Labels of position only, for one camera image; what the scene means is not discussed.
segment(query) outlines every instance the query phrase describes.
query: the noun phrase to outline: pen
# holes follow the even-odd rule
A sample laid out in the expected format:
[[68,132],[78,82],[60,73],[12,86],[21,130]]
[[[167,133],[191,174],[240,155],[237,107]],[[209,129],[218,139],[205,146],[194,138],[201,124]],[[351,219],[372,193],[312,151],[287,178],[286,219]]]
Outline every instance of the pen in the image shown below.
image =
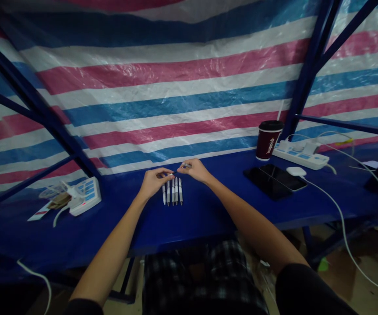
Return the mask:
[[175,198],[175,195],[174,195],[175,189],[176,188],[174,187],[174,179],[173,179],[171,183],[171,203],[173,204],[173,206],[174,206],[174,198]]
[[164,206],[166,205],[166,185],[163,184],[163,202]]
[[170,182],[167,182],[167,205],[170,206]]
[[174,197],[174,201],[176,202],[176,206],[179,204],[179,180],[177,179],[177,177],[176,177],[176,182],[175,182],[175,190],[174,190],[174,192],[175,192],[175,194],[176,194],[176,196]]
[[181,189],[181,178],[179,178],[180,205],[183,205],[183,190]]

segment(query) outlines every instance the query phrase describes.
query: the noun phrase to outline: green object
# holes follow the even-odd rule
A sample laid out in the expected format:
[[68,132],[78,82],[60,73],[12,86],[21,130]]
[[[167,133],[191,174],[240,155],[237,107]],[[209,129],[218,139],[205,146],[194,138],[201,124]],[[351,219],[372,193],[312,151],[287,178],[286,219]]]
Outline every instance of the green object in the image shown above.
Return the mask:
[[329,270],[329,262],[326,259],[326,257],[323,257],[322,260],[320,261],[317,271],[328,271],[328,270]]

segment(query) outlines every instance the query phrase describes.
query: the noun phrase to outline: blue table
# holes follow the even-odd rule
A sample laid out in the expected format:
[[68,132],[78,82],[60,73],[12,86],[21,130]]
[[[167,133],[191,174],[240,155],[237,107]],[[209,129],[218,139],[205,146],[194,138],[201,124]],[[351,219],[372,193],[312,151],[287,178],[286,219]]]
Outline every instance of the blue table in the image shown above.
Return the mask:
[[[349,168],[357,164],[345,155],[331,151],[329,168],[307,170],[307,179],[329,192],[339,203],[346,219],[357,219],[351,235],[378,224],[378,195],[362,187],[370,178],[366,171]],[[356,148],[361,161],[378,160],[378,143]],[[300,228],[339,220],[333,203],[315,187],[309,186],[279,202],[271,201],[243,176],[243,170],[266,163],[254,157],[254,151],[243,151],[202,160],[208,170],[241,198],[265,215],[279,229]],[[280,168],[293,163],[273,157]],[[179,164],[166,167],[177,169]],[[106,176],[102,183],[103,201],[82,214],[60,216],[52,227],[56,211],[42,220],[26,222],[44,201],[33,200],[0,209],[0,283],[15,282],[28,277],[17,264],[22,262],[39,273],[52,273],[77,266],[87,266],[111,230],[135,197],[144,171]],[[181,175],[184,205],[164,206],[162,193],[157,193],[146,205],[137,225],[129,256],[208,242],[232,235],[236,230],[229,215],[215,195],[188,175]],[[340,238],[330,241],[314,253],[319,259],[328,249],[339,246]]]

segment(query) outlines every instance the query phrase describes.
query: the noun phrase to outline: blue metal shelf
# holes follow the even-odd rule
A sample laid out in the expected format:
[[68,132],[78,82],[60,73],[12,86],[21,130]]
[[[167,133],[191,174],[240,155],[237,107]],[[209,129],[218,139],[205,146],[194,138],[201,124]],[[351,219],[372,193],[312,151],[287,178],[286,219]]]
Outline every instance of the blue metal shelf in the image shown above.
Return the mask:
[[377,7],[378,0],[368,0],[325,52],[325,48],[341,4],[342,0],[322,2],[303,68],[301,69],[301,73],[294,90],[291,106],[286,117],[285,128],[280,139],[286,139],[287,136],[294,134],[300,119],[378,134],[378,127],[302,115],[311,86],[316,78],[316,74],[338,51],[342,44],[345,43],[345,41],[353,34],[357,27],[360,26],[365,18]]
[[0,203],[72,160],[78,164],[78,166],[88,177],[95,176],[99,183],[101,183],[101,174],[82,151],[79,143],[68,133],[59,117],[57,117],[57,115],[51,111],[50,107],[41,98],[40,94],[31,85],[31,83],[1,52],[0,76],[5,79],[5,81],[20,97],[28,109],[11,101],[1,94],[0,104],[43,125],[50,132],[53,138],[55,138],[63,149],[69,154],[69,157],[57,162],[55,165],[46,168],[44,171],[32,176],[31,178],[28,178],[27,180],[0,194]]

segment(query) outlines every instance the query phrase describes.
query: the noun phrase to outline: blue stripe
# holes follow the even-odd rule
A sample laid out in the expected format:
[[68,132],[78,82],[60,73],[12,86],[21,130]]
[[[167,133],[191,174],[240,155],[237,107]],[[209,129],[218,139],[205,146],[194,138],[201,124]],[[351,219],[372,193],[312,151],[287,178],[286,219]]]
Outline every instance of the blue stripe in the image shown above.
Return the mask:
[[18,50],[33,46],[126,47],[208,42],[313,16],[319,5],[320,1],[313,0],[258,1],[195,24],[149,21],[129,14],[33,12],[0,16],[0,25]]
[[166,161],[171,158],[254,147],[256,146],[257,140],[258,136],[245,136],[218,141],[195,143],[179,147],[169,147],[151,153],[143,153],[142,151],[127,152],[102,157],[100,160],[109,168],[143,161],[152,161],[155,163]]
[[[45,88],[40,80],[35,76],[27,64],[21,62],[13,62],[13,65],[22,73],[22,75],[30,81],[35,88]],[[6,81],[0,76],[0,94],[6,97],[15,95],[14,91],[6,83]]]
[[310,95],[378,84],[378,68],[317,77]]
[[[378,127],[378,117],[356,119],[356,120],[350,120],[348,122]],[[339,133],[350,133],[350,132],[353,132],[355,130],[347,129],[347,128],[341,128],[341,127],[335,127],[335,126],[330,126],[330,125],[319,125],[319,126],[314,126],[314,127],[299,130],[298,133],[305,135],[305,136],[308,136],[308,137],[311,137],[311,138],[315,138],[319,134],[321,134],[325,131],[336,131],[336,132],[339,132]],[[293,137],[293,141],[301,141],[301,140],[304,140],[304,138],[301,137],[301,136],[294,136]]]
[[358,12],[366,2],[367,0],[343,1],[339,12],[340,13]]
[[[64,112],[74,126],[179,114],[238,104],[260,103],[291,98],[295,83],[295,81],[287,81],[222,92],[83,106],[65,110]],[[314,95],[370,84],[378,84],[378,69],[318,77],[310,94]]]
[[[74,136],[74,138],[79,140],[83,149],[88,148],[80,138],[77,136]],[[61,145],[55,139],[52,139],[29,147],[2,151],[0,152],[0,165],[45,159],[61,152],[64,152]]]

